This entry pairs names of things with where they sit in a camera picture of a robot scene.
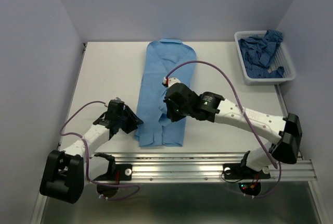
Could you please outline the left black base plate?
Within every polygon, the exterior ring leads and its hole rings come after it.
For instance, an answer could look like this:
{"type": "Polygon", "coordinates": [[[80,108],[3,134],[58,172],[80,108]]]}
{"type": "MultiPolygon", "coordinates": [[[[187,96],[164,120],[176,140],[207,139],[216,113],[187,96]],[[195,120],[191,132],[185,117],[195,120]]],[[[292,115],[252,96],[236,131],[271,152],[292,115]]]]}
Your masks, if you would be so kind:
{"type": "Polygon", "coordinates": [[[109,163],[106,173],[95,178],[96,181],[131,181],[132,164],[109,163]]]}

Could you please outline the white plastic basket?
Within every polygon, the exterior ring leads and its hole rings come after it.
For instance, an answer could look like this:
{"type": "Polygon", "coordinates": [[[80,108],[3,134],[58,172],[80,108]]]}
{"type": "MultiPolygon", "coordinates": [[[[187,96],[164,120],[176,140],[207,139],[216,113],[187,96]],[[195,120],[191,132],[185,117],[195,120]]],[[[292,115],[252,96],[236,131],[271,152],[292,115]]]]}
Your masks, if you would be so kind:
{"type": "Polygon", "coordinates": [[[243,71],[244,82],[246,85],[276,85],[281,84],[286,81],[291,81],[296,77],[296,72],[293,67],[291,58],[283,42],[281,42],[279,49],[276,52],[276,57],[274,62],[271,64],[269,71],[274,71],[278,67],[284,67],[284,74],[282,78],[278,79],[252,79],[248,77],[244,62],[242,59],[241,51],[239,48],[238,40],[245,39],[253,35],[265,36],[267,30],[264,31],[239,31],[234,34],[236,47],[239,55],[240,65],[243,71]]]}

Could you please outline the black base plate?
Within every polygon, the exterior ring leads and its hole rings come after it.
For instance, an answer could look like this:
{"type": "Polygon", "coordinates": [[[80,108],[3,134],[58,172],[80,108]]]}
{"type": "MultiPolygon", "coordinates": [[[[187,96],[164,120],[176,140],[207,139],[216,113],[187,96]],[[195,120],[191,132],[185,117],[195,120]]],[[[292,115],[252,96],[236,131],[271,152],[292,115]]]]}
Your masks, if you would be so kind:
{"type": "Polygon", "coordinates": [[[131,181],[132,164],[109,163],[106,173],[95,178],[96,181],[131,181]]]}
{"type": "Polygon", "coordinates": [[[245,180],[245,179],[270,179],[270,173],[254,171],[240,163],[226,163],[223,165],[223,174],[226,180],[245,180]]]}

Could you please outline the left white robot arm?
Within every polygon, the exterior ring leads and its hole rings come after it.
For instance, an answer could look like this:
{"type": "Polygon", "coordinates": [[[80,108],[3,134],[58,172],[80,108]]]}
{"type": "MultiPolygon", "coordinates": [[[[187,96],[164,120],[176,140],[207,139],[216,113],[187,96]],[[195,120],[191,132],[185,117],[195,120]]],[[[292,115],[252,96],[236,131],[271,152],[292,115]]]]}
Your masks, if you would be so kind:
{"type": "Polygon", "coordinates": [[[119,99],[112,99],[104,106],[107,110],[92,123],[84,135],[60,130],[62,137],[72,135],[78,140],[63,150],[53,150],[48,154],[39,189],[41,195],[74,204],[81,197],[87,182],[95,184],[99,191],[110,189],[117,192],[123,187],[121,181],[131,181],[131,164],[118,165],[114,156],[98,153],[97,149],[119,130],[129,134],[142,125],[143,121],[119,99]],[[89,177],[89,161],[92,156],[106,160],[98,166],[100,176],[94,180],[89,177]]]}

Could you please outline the light blue long sleeve shirt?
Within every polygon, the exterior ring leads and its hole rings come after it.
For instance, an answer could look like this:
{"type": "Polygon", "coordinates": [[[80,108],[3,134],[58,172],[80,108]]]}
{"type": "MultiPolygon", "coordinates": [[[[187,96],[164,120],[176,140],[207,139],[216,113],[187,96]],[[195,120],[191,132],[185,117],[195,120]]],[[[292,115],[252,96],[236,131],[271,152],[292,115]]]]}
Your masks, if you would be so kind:
{"type": "Polygon", "coordinates": [[[148,44],[136,111],[144,122],[134,135],[139,147],[183,145],[186,119],[171,122],[167,117],[162,81],[175,67],[196,59],[196,52],[180,40],[160,39],[148,44]]]}

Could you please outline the aluminium mounting rail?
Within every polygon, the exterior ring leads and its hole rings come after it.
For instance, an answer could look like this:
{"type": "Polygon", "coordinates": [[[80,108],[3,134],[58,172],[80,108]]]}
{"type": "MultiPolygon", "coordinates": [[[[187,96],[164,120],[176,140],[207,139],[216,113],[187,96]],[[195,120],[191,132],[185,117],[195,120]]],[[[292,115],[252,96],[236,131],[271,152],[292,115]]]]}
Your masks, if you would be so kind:
{"type": "MultiPolygon", "coordinates": [[[[226,164],[239,163],[243,153],[114,153],[116,164],[131,164],[129,184],[143,183],[219,183],[226,164]]],[[[281,169],[269,166],[267,182],[316,181],[310,160],[298,158],[281,169]]]]}

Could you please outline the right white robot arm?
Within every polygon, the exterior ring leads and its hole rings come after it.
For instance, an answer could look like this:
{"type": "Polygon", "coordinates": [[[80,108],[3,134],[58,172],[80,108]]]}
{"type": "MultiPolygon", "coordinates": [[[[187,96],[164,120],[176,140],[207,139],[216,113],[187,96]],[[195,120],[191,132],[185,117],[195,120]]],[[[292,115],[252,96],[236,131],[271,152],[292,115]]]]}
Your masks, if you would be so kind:
{"type": "Polygon", "coordinates": [[[300,119],[297,115],[289,113],[287,117],[273,116],[241,108],[212,92],[197,95],[178,79],[170,79],[165,86],[167,90],[164,102],[167,117],[172,122],[192,117],[199,121],[237,127],[268,141],[256,150],[247,151],[240,163],[227,165],[227,178],[251,178],[277,162],[292,165],[297,163],[302,139],[300,119]]]}

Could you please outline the dark blue patterned shirt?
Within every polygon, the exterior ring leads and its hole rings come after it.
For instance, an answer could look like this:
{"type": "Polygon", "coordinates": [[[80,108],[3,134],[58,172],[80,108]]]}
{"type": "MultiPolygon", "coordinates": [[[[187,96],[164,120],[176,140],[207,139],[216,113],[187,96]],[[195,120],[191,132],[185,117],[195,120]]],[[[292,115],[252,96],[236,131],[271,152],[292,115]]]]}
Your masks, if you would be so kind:
{"type": "Polygon", "coordinates": [[[274,71],[269,71],[282,41],[283,34],[276,30],[267,30],[263,37],[253,35],[238,40],[248,77],[252,79],[278,79],[283,77],[284,67],[282,66],[274,71]]]}

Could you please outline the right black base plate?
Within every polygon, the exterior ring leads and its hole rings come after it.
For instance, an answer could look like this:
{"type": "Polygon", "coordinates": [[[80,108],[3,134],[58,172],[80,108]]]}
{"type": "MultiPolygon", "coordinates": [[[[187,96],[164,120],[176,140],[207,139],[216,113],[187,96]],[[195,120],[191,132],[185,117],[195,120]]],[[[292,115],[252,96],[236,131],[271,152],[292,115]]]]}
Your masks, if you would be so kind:
{"type": "Polygon", "coordinates": [[[223,174],[226,180],[245,180],[245,179],[270,179],[270,173],[254,171],[240,163],[226,163],[223,165],[223,174]]]}

